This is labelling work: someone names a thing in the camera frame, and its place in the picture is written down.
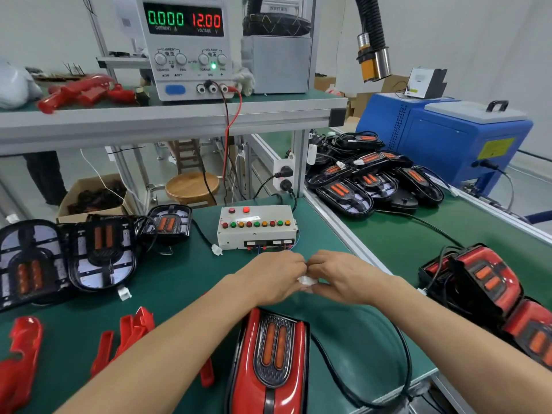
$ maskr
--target digital display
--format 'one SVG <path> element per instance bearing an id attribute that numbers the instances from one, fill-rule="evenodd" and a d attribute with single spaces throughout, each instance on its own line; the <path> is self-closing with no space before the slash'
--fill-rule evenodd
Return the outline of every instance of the digital display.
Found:
<path id="1" fill-rule="evenodd" d="M 144 3 L 143 9 L 150 34 L 224 36 L 222 9 L 158 3 Z"/>

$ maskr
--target black corrugated tube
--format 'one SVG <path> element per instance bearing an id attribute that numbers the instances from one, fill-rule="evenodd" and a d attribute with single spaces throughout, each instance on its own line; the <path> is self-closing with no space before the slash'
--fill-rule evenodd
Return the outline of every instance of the black corrugated tube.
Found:
<path id="1" fill-rule="evenodd" d="M 260 7 L 262 4 L 263 0 L 247 0 L 247 14 L 250 15 L 260 13 Z"/>
<path id="2" fill-rule="evenodd" d="M 358 13 L 361 16 L 362 32 L 368 33 L 370 47 L 377 51 L 385 48 L 382 16 L 377 0 L 355 0 Z"/>

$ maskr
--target warning sticker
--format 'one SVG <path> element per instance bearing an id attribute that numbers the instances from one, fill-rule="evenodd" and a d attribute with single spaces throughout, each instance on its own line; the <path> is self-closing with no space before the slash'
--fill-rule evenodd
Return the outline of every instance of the warning sticker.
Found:
<path id="1" fill-rule="evenodd" d="M 485 142 L 483 149 L 479 153 L 478 159 L 501 157 L 508 152 L 510 145 L 512 145 L 514 141 L 515 138 L 507 138 Z"/>

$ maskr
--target forearm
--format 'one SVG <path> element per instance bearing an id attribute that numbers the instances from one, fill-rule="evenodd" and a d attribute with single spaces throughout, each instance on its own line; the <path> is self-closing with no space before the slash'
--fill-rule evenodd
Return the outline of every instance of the forearm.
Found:
<path id="1" fill-rule="evenodd" d="M 57 414 L 172 412 L 211 353 L 254 306 L 235 276 L 226 276 L 109 364 Z"/>
<path id="2" fill-rule="evenodd" d="M 545 413 L 552 373 L 509 344 L 391 277 L 376 307 L 435 363 L 479 414 Z"/>

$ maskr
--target person's right hand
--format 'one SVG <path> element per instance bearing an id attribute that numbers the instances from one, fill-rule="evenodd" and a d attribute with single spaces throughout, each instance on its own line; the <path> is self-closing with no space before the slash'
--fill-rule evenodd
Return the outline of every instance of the person's right hand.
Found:
<path id="1" fill-rule="evenodd" d="M 352 254 L 336 251 L 318 251 L 307 267 L 307 276 L 329 282 L 313 285 L 312 292 L 344 304 L 375 305 L 393 278 Z"/>

